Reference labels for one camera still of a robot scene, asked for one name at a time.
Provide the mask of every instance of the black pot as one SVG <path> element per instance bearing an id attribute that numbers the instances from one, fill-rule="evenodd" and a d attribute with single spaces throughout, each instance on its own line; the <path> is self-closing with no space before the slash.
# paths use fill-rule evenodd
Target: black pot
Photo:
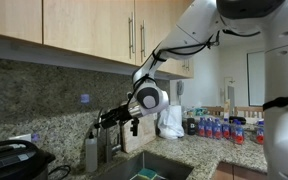
<path id="1" fill-rule="evenodd" d="M 12 144 L 22 145 L 13 148 Z M 23 140 L 7 140 L 0 142 L 0 179 L 2 180 L 47 180 L 50 162 L 55 156 L 33 143 Z"/>

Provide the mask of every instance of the green object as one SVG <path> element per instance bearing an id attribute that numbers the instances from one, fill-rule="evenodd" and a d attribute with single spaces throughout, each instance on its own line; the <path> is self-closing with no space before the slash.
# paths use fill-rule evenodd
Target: green object
<path id="1" fill-rule="evenodd" d="M 140 170 L 140 172 L 138 172 L 137 176 L 143 179 L 154 179 L 157 174 L 155 171 L 143 168 L 142 170 Z"/>

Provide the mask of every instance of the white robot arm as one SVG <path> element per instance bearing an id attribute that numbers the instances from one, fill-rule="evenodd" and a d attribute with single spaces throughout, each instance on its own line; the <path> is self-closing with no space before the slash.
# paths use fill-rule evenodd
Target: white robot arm
<path id="1" fill-rule="evenodd" d="M 265 143 L 268 179 L 288 180 L 288 0 L 197 0 L 176 27 L 133 73 L 134 92 L 126 105 L 103 115 L 103 128 L 160 112 L 169 104 L 154 73 L 169 58 L 184 60 L 218 45 L 218 33 L 248 37 L 263 34 L 266 58 Z"/>

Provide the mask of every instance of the granite countertop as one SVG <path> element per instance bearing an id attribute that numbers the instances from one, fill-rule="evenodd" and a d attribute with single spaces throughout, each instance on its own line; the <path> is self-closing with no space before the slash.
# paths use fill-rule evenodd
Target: granite countertop
<path id="1" fill-rule="evenodd" d="M 157 137 L 154 141 L 129 154 L 118 153 L 111 163 L 99 165 L 95 173 L 83 175 L 78 179 L 91 179 L 94 176 L 105 173 L 112 167 L 131 159 L 143 151 L 194 167 L 187 178 L 192 180 L 212 179 L 220 162 L 266 173 L 267 164 L 264 158 L 263 146 L 251 140 L 250 132 L 246 132 L 245 136 L 243 145 L 234 144 L 226 139 L 215 140 L 187 134 L 183 138 L 175 140 Z"/>

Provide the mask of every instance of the window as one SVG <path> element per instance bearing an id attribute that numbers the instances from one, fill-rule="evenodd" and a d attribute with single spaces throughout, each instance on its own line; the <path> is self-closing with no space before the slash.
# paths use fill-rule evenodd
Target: window
<path id="1" fill-rule="evenodd" d="M 247 54 L 247 76 L 249 106 L 262 106 L 265 98 L 264 52 Z"/>

